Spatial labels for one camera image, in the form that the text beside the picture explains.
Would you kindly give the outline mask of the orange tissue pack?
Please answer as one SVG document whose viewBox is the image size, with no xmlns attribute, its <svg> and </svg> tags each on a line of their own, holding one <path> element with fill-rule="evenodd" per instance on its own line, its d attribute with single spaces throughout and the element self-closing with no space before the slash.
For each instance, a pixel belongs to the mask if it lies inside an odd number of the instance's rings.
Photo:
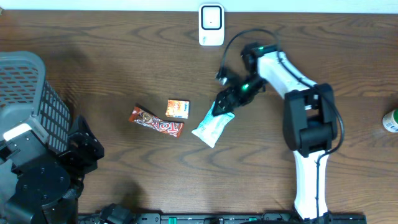
<svg viewBox="0 0 398 224">
<path fill-rule="evenodd" d="M 190 102 L 185 100 L 168 100 L 165 115 L 169 118 L 188 119 Z"/>
</svg>

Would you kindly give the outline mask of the red chocolate bar wrapper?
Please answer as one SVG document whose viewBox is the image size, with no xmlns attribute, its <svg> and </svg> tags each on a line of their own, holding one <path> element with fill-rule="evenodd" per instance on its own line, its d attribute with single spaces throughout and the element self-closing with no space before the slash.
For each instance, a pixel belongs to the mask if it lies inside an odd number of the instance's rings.
<svg viewBox="0 0 398 224">
<path fill-rule="evenodd" d="M 164 121 L 137 106 L 134 107 L 129 121 L 154 129 L 160 133 L 171 135 L 175 138 L 181 135 L 184 127 L 183 123 Z"/>
</svg>

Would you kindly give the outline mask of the teal wet wipes pack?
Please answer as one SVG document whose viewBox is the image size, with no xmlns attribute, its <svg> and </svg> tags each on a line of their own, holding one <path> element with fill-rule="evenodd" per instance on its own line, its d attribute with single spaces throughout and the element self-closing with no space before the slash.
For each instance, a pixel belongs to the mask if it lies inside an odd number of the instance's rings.
<svg viewBox="0 0 398 224">
<path fill-rule="evenodd" d="M 198 125 L 196 129 L 192 130 L 192 134 L 200 138 L 205 144 L 207 144 L 211 148 L 215 147 L 215 144 L 220 138 L 226 125 L 235 117 L 233 113 L 213 116 L 212 111 L 214 107 L 215 102 L 213 102 L 203 121 Z"/>
</svg>

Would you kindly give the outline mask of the green lid seasoning jar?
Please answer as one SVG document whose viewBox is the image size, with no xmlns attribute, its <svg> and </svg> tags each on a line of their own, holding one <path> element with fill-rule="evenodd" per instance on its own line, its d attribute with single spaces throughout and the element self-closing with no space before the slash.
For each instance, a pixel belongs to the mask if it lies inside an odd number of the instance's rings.
<svg viewBox="0 0 398 224">
<path fill-rule="evenodd" d="M 391 133 L 397 133 L 398 132 L 397 109 L 384 115 L 382 119 L 382 124 L 387 131 Z"/>
</svg>

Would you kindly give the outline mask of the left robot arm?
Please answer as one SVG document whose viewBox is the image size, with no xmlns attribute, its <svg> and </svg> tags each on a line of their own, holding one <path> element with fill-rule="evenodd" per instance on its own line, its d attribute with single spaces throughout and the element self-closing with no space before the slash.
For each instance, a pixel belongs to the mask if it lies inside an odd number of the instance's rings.
<svg viewBox="0 0 398 224">
<path fill-rule="evenodd" d="M 67 133 L 66 150 L 50 150 L 49 134 L 28 122 L 1 142 L 1 223 L 107 223 L 121 217 L 114 207 L 81 217 L 78 199 L 86 174 L 98 167 L 104 147 L 78 116 Z"/>
</svg>

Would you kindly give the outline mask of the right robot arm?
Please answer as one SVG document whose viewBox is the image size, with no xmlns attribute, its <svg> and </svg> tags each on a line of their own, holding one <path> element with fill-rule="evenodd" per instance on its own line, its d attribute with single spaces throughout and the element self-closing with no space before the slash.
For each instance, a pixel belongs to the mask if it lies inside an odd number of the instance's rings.
<svg viewBox="0 0 398 224">
<path fill-rule="evenodd" d="M 326 165 L 337 137 L 338 112 L 330 85 L 308 79 L 277 45 L 248 44 L 241 58 L 249 75 L 242 79 L 221 65 L 216 79 L 227 88 L 212 110 L 219 116 L 252 102 L 266 84 L 284 101 L 282 132 L 296 170 L 294 209 L 307 223 L 330 223 L 325 199 Z"/>
</svg>

